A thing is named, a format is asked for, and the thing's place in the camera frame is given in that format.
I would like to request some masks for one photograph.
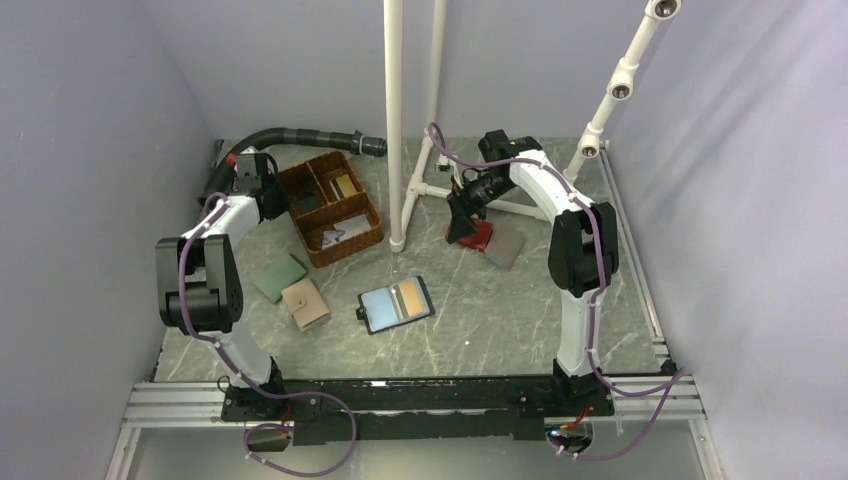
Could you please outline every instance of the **beige wallet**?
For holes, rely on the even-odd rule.
[[[283,301],[294,317],[301,332],[317,325],[321,320],[330,318],[330,309],[318,293],[312,280],[303,280],[282,291]]]

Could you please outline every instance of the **purple wall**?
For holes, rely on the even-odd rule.
[[[686,2],[612,138],[730,479],[848,476],[846,25],[838,0]]]
[[[0,5],[0,478],[103,478],[212,137],[135,1]]]
[[[385,134],[380,0],[144,4],[216,135],[270,126]],[[445,134],[579,136],[644,4],[449,1],[438,114]],[[423,136],[432,21],[432,0],[404,2],[407,136]]]

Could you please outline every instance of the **brown woven basket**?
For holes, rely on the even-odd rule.
[[[339,199],[330,182],[343,174],[350,177],[356,193]],[[307,160],[281,171],[279,178],[295,202],[314,195],[323,205],[308,213],[299,211],[297,205],[290,210],[297,235],[315,268],[326,267],[383,240],[382,219],[342,152],[330,152]],[[367,232],[321,248],[324,232],[334,230],[336,223],[357,215],[365,215],[368,219],[371,228]]]

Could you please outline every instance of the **black flexible hose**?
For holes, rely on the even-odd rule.
[[[354,155],[371,155],[382,157],[386,154],[386,141],[377,137],[366,137],[359,130],[352,135],[348,133],[321,132],[303,128],[268,128],[245,137],[218,162],[203,193],[197,201],[203,205],[206,198],[213,192],[228,191],[235,177],[232,155],[238,155],[248,147],[264,150],[272,145],[307,145],[311,147],[338,148],[347,150]]]

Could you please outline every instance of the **marble floor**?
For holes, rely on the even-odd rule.
[[[542,138],[557,165],[571,158],[575,140]],[[403,145],[404,177],[411,176],[420,139]],[[479,159],[477,139],[448,141],[466,159]],[[272,147],[280,168],[324,153],[300,146]],[[288,215],[260,224],[241,242],[236,261],[244,289],[242,321],[259,345],[277,360],[285,378],[360,378],[540,374],[551,371],[560,338],[559,292],[547,271],[550,226],[541,220],[490,210],[489,221],[512,225],[527,243],[511,271],[495,267],[482,254],[448,245],[444,232],[449,210],[443,199],[422,197],[413,212],[406,248],[389,249],[388,180],[385,158],[351,158],[353,168],[383,217],[385,239],[378,245],[315,269]],[[425,172],[427,183],[447,187],[449,174]],[[596,201],[610,199],[600,165],[587,162],[576,186]],[[521,191],[504,200],[531,204]],[[607,373],[656,372],[652,332],[629,255],[621,245],[621,268],[603,303],[598,351]],[[332,319],[301,333],[282,303],[272,304],[251,283],[253,275],[284,253],[308,266],[307,277],[319,288]],[[356,319],[357,295],[421,275],[436,314],[425,320],[368,335]],[[214,380],[226,374],[200,342],[169,329],[156,381]]]

